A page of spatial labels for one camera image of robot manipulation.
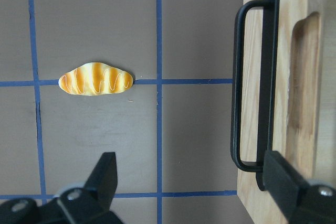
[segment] black metal handle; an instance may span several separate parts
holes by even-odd
[[[244,31],[246,14],[254,7],[262,7],[264,12],[262,27],[257,159],[255,162],[247,162],[242,161],[240,158]],[[232,90],[231,157],[237,167],[246,172],[261,173],[263,171],[265,150],[271,148],[272,144],[278,15],[279,0],[250,1],[243,5],[236,15]]]

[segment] light wood surface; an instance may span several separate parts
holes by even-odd
[[[332,157],[336,145],[335,138],[333,141],[330,139],[330,130],[329,133],[323,133],[326,127],[335,128],[335,124],[330,125],[325,121],[328,126],[321,128],[320,124],[318,127],[321,116],[329,115],[328,107],[336,100],[334,91],[329,92],[329,89],[333,89],[332,81],[325,84],[325,88],[320,85],[321,79],[322,83],[327,79],[336,79],[330,76],[335,64],[330,67],[329,64],[325,66],[324,62],[321,67],[322,56],[328,52],[325,48],[330,43],[323,31],[325,12],[330,12],[325,3],[326,0],[280,0],[273,142],[273,150],[279,151],[292,162],[307,179],[313,177],[322,180],[325,180],[326,173],[318,175],[317,170],[321,171],[320,166],[324,160]],[[251,10],[245,25],[241,123],[241,156],[245,161],[256,159],[261,29],[262,11]],[[328,118],[335,119],[335,115],[331,112]],[[326,151],[326,142],[333,149]],[[320,155],[320,149],[324,149],[329,156]],[[330,169],[325,164],[323,167],[325,171]],[[256,224],[287,223],[268,192],[258,189],[255,174],[238,172],[238,196]]]

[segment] croissant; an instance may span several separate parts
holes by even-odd
[[[133,77],[104,63],[90,62],[62,75],[58,85],[69,94],[121,93],[132,87]]]

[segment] drawer handle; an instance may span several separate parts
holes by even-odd
[[[248,162],[242,161],[240,158],[240,127],[245,18],[247,12],[254,7],[263,8],[263,31],[261,43],[257,158],[255,162]],[[263,171],[265,150],[271,149],[272,146],[278,16],[279,0],[252,0],[243,5],[236,15],[232,90],[231,157],[236,166],[246,172],[261,173]]]

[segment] silver bolt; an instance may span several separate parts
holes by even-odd
[[[75,200],[78,199],[81,195],[82,191],[80,189],[75,189],[71,193],[68,194],[67,198],[68,200]]]
[[[327,186],[320,186],[319,187],[320,195],[331,197],[333,195],[332,190]]]
[[[28,201],[25,199],[21,199],[18,203],[12,206],[12,212],[19,212],[20,210],[24,209],[28,205]]]

